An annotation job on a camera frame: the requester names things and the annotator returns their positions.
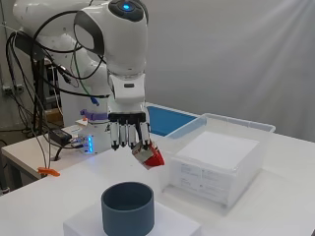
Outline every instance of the desk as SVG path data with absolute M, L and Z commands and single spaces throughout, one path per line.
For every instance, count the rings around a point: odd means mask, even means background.
M 79 125 L 74 125 L 65 128 L 64 131 L 68 132 L 69 134 L 73 134 L 77 133 L 80 129 L 81 128 Z M 39 136 L 38 139 L 43 147 L 46 161 L 48 161 L 48 142 L 43 136 Z M 58 149 L 59 147 L 51 146 L 51 157 L 55 156 Z M 44 160 L 36 138 L 3 147 L 2 154 L 7 157 L 9 173 L 15 188 L 22 187 L 20 172 L 23 172 L 33 180 L 38 180 L 41 178 L 40 174 L 37 173 L 37 168 L 44 166 Z M 63 149 L 60 156 L 60 160 L 51 161 L 51 168 L 57 171 L 86 160 L 91 155 L 83 154 L 78 149 Z
M 163 168 L 146 170 L 128 148 L 93 156 L 61 170 L 58 178 L 49 176 L 1 197 L 1 233 L 63 236 L 63 221 L 122 181 L 149 184 L 158 202 L 201 222 L 207 236 L 310 236 L 314 231 L 313 143 L 272 135 L 262 172 L 229 212 L 176 189 L 161 193 Z

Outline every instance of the blue led light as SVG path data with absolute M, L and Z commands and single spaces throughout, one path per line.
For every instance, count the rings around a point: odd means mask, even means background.
M 124 4 L 122 7 L 123 7 L 125 10 L 129 10 L 129 9 L 130 9 L 130 6 L 129 6 L 128 4 Z

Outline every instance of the plastic bin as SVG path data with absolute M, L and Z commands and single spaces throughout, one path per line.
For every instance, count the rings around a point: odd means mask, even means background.
M 262 167 L 268 137 L 275 130 L 204 114 L 158 142 L 169 165 L 164 185 L 231 207 Z

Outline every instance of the red object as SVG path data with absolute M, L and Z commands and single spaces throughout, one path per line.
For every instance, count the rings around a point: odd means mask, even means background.
M 151 156 L 149 159 L 147 159 L 145 161 L 145 164 L 148 166 L 160 166 L 160 165 L 164 165 L 164 159 L 161 156 L 160 151 L 158 150 L 158 148 L 154 148 L 152 146 L 152 143 L 150 144 L 150 149 L 152 151 L 152 153 L 154 154 L 153 156 Z

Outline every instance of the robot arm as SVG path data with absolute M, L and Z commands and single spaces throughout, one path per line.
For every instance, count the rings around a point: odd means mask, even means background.
M 140 0 L 94 0 L 97 5 L 90 7 L 90 1 L 36 1 L 17 0 L 14 7 L 14 15 L 27 34 L 33 35 L 42 22 L 60 12 L 77 10 L 79 12 L 74 16 L 65 16 L 50 23 L 38 36 L 39 42 L 50 48 L 57 42 L 65 46 L 62 38 L 66 37 L 70 42 L 63 50 L 69 47 L 72 49 L 75 40 L 72 41 L 65 33 L 73 30 L 77 41 L 85 48 L 78 51 L 78 59 L 82 61 L 80 70 L 95 67 L 95 63 L 86 54 L 86 49 L 103 56 L 106 61 L 107 65 L 101 66 L 96 74 L 98 81 L 102 78 L 105 82 L 104 87 L 99 86 L 101 83 L 96 83 L 94 78 L 89 79 L 89 84 L 97 93 L 101 89 L 103 94 L 108 94 L 107 89 L 110 89 L 111 96 L 105 103 L 104 110 L 107 110 L 110 123 L 112 148 L 129 145 L 141 163 L 162 165 L 158 147 L 150 140 L 149 115 L 145 105 L 148 47 L 148 12 L 145 5 Z M 55 61 L 71 69 L 70 54 L 52 56 Z
M 111 145 L 134 148 L 136 133 L 147 149 L 151 143 L 145 107 L 148 14 L 136 0 L 113 0 L 79 11 L 74 20 L 78 42 L 107 62 Z

